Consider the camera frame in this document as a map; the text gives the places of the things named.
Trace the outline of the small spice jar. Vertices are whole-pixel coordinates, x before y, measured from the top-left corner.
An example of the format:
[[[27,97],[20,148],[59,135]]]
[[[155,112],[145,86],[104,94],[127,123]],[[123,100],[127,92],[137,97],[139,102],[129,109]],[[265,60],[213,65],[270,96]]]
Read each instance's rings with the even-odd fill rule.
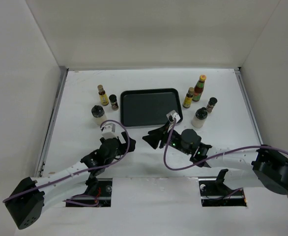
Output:
[[[116,111],[116,110],[119,109],[116,95],[111,94],[111,95],[109,96],[109,101],[110,101],[111,107],[112,107],[112,109],[113,109],[114,111]]]
[[[212,110],[213,110],[213,108],[215,107],[217,101],[218,101],[218,100],[217,100],[217,98],[215,98],[215,97],[211,97],[211,98],[209,99],[209,102],[208,102],[208,104],[207,104],[207,106],[206,106],[206,110],[207,110],[207,112],[208,112],[209,114],[212,112]]]

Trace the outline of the white salt shaker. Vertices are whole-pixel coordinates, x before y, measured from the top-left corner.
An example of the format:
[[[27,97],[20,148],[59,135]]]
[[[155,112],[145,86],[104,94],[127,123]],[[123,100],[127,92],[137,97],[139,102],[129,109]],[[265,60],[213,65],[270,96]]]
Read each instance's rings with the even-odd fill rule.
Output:
[[[107,120],[107,116],[102,106],[95,105],[91,109],[91,113],[94,119],[94,122],[100,126],[104,121]]]
[[[208,112],[205,107],[199,108],[191,121],[195,128],[201,128],[207,119]]]

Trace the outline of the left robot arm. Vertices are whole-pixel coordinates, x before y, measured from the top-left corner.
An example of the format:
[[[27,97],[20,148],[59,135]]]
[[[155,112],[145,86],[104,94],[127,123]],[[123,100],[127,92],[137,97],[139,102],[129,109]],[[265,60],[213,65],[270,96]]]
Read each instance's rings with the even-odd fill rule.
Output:
[[[135,150],[136,141],[126,132],[122,136],[124,143],[119,138],[101,138],[98,149],[67,169],[48,177],[22,179],[3,201],[17,228],[23,230],[31,226],[45,210],[58,202],[76,195],[95,194],[97,177]]]

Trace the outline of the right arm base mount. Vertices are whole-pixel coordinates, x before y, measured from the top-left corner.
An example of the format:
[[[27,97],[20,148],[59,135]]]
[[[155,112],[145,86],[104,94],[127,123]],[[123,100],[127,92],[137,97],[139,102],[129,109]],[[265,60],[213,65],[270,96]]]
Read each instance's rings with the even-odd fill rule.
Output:
[[[246,207],[246,198],[242,188],[230,189],[224,185],[228,169],[223,169],[217,177],[199,178],[201,205],[203,207]]]

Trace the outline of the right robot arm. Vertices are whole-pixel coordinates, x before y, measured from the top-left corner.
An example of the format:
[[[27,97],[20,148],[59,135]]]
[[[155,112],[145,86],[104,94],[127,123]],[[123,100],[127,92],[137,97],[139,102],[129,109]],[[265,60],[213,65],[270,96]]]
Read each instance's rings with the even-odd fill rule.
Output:
[[[153,149],[172,147],[190,156],[192,167],[220,168],[214,180],[219,194],[243,187],[264,187],[276,194],[288,194],[287,151],[268,145],[219,149],[202,143],[195,130],[177,133],[171,124],[149,131],[142,139]]]

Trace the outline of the yellow-label sauce bottle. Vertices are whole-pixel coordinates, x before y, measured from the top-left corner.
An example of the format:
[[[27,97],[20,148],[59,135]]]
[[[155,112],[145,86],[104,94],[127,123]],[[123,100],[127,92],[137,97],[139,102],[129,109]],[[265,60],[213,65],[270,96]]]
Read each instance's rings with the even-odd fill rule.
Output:
[[[97,88],[98,88],[98,94],[99,94],[99,98],[100,98],[100,103],[103,106],[107,106],[109,104],[109,99],[107,97],[107,94],[106,94],[103,86],[102,85],[98,85]]]
[[[191,103],[192,103],[193,96],[194,96],[194,88],[193,88],[193,87],[190,87],[190,88],[188,89],[188,92],[186,93],[184,102],[183,102],[183,104],[182,104],[182,106],[183,106],[184,108],[190,108]]]

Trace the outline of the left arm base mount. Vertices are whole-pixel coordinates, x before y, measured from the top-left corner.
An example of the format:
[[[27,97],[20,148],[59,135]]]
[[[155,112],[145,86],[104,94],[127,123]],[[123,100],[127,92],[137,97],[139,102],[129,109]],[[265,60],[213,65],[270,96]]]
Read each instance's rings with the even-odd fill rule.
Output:
[[[83,194],[65,200],[66,207],[110,207],[112,202],[113,179],[98,179],[94,187],[87,187]]]

